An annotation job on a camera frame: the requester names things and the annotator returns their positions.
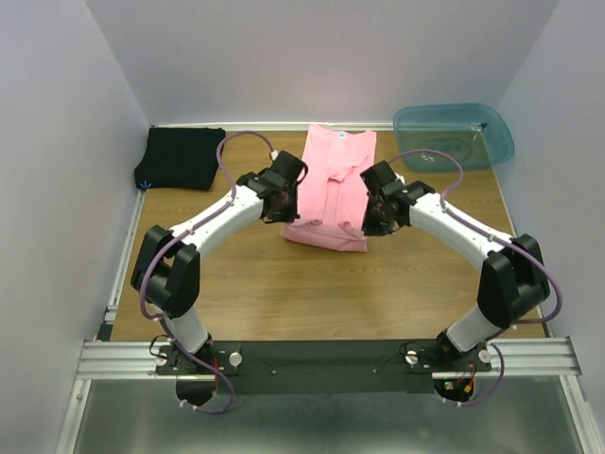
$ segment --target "wooden table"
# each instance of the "wooden table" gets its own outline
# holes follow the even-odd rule
[[[267,132],[277,149],[301,156],[304,131]],[[398,153],[392,131],[378,132],[376,162]],[[225,164],[238,177],[269,165],[266,144],[253,136],[230,142]],[[441,191],[456,175],[418,174],[403,162],[406,180]],[[144,319],[130,276],[143,235],[155,224],[179,224],[229,190],[219,170],[212,190],[150,189],[137,228],[113,341],[149,341],[161,332]],[[468,172],[449,201],[491,227],[510,225],[493,172]],[[288,242],[280,225],[260,220],[227,239],[203,260],[198,312],[217,340],[347,340],[434,338],[474,303],[479,275],[459,254],[413,228],[373,237],[368,253],[338,253]],[[539,325],[506,333],[542,337]]]

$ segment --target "gray floor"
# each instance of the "gray floor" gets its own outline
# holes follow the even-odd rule
[[[491,380],[482,380],[477,391]],[[174,384],[93,384],[78,453],[580,453],[557,377],[506,378],[458,409],[403,393],[242,396],[213,416],[180,409]]]

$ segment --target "transparent plastic container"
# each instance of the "transparent plastic container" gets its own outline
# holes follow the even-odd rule
[[[401,152],[437,149],[456,159],[463,168],[487,168],[510,159],[514,144],[509,128],[491,107],[483,104],[439,104],[406,107],[393,118]],[[411,170],[447,172],[456,167],[430,153],[404,157]]]

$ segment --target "white metal frame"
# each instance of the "white metal frame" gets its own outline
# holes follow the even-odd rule
[[[107,304],[105,323],[113,323],[115,320],[115,313],[124,286],[144,199],[145,192],[140,192],[136,199],[120,264]],[[578,375],[581,375],[581,370],[569,339],[500,339],[495,340],[494,343],[500,347],[505,357],[506,376],[559,376],[584,452],[586,454],[605,452],[590,407],[579,387]],[[498,356],[493,349],[491,349],[491,353],[493,371],[481,375],[494,376],[498,374],[500,367]],[[74,452],[88,395],[94,380],[176,379],[175,377],[156,375],[155,367],[154,359],[148,353],[147,342],[85,342],[82,347],[69,405],[63,419],[56,454],[72,454]],[[435,378],[445,378],[451,375],[433,374],[433,376]],[[210,375],[190,375],[180,376],[179,379],[210,380],[214,378]]]

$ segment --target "black folded fabric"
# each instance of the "black folded fabric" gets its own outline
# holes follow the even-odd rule
[[[134,169],[136,187],[207,191],[218,169],[216,147],[224,138],[223,129],[150,128],[145,156]]]

